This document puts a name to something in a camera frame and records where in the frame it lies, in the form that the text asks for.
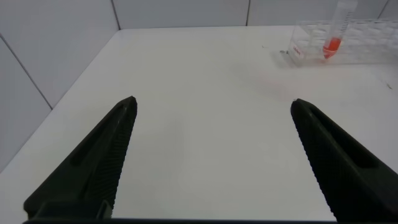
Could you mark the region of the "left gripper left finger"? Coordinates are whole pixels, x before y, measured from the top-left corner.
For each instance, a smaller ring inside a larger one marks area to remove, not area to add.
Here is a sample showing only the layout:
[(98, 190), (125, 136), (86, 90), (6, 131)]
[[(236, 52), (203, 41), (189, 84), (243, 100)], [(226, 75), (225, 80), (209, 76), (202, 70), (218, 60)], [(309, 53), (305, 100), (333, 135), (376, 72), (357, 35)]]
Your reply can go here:
[(137, 101), (117, 103), (24, 202), (30, 220), (111, 218)]

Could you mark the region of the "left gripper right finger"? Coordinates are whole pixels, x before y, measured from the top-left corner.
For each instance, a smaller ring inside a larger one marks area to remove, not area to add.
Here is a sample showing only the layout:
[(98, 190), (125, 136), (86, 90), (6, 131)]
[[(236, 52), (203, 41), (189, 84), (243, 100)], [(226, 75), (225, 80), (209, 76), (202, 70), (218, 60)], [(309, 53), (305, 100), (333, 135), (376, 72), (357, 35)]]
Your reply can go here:
[(397, 173), (315, 105), (290, 113), (325, 200), (338, 222), (397, 222)]

